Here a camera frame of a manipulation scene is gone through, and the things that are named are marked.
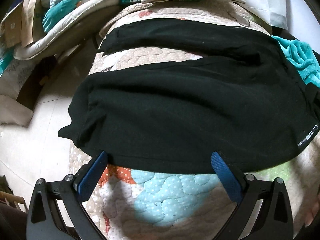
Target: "turquoise towel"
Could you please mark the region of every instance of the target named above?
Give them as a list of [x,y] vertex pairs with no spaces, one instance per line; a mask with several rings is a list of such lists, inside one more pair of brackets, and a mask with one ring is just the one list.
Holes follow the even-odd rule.
[[320,88],[320,66],[310,45],[306,42],[276,39],[286,58],[296,67],[305,84],[313,83]]
[[42,21],[45,33],[48,33],[63,17],[72,12],[81,0],[63,0],[51,7]]

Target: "quilted bedspread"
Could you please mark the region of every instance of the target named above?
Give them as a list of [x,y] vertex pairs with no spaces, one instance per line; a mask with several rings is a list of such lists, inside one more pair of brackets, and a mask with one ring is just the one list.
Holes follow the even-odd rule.
[[[104,37],[123,24],[150,18],[178,18],[251,28],[269,35],[268,26],[231,2],[197,1],[135,4],[120,12],[101,30]],[[198,59],[206,55],[169,48],[132,48],[112,55],[96,55],[90,71],[106,72],[137,65]],[[295,159],[271,169],[253,172],[258,179],[284,179],[297,232],[320,183],[320,134]],[[91,157],[70,146],[70,172]],[[164,174],[108,165],[86,211],[109,240],[207,240],[226,222],[236,204],[231,202],[216,174]],[[250,232],[258,215],[254,210],[241,237]]]

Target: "white floor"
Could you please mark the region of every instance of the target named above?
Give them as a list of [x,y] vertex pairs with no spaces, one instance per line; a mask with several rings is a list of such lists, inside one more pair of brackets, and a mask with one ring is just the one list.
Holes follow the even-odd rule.
[[37,179],[56,181],[69,173],[70,140],[57,134],[71,122],[69,104],[94,57],[90,40],[58,78],[44,86],[29,127],[0,125],[0,175],[6,175],[14,194],[24,197],[27,205]]

